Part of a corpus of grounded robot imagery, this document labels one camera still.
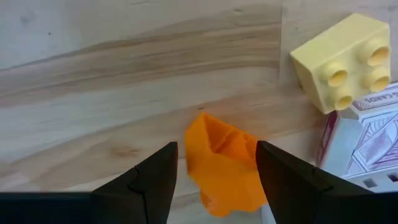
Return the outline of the small yellow square brick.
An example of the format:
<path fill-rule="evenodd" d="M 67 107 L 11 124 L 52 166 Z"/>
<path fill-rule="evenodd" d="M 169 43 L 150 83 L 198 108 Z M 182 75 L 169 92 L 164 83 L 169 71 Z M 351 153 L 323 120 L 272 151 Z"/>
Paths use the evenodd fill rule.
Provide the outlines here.
<path fill-rule="evenodd" d="M 391 82 L 389 24 L 354 13 L 290 52 L 300 84 L 323 114 Z"/>

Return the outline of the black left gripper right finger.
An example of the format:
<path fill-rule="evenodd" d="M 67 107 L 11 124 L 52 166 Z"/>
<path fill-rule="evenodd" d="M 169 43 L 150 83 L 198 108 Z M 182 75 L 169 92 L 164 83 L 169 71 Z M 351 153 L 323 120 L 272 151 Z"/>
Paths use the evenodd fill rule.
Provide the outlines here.
<path fill-rule="evenodd" d="M 398 224 L 398 192 L 374 193 L 267 141 L 256 165 L 276 224 Z"/>

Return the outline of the orange brick with peg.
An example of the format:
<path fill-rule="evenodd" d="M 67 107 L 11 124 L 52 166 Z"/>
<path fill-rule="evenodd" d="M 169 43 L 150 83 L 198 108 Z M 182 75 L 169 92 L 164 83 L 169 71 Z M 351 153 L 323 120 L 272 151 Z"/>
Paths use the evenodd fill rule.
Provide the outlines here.
<path fill-rule="evenodd" d="M 185 131 L 187 171 L 209 214 L 255 212 L 267 203 L 256 165 L 258 138 L 206 113 Z"/>

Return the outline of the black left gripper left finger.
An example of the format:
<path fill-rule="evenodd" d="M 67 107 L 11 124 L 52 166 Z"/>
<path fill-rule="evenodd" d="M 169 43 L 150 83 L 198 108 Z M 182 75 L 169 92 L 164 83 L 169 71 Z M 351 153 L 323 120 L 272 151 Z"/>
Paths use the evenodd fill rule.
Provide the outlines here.
<path fill-rule="evenodd" d="M 177 170 L 170 142 L 91 192 L 0 192 L 0 224 L 166 224 Z"/>

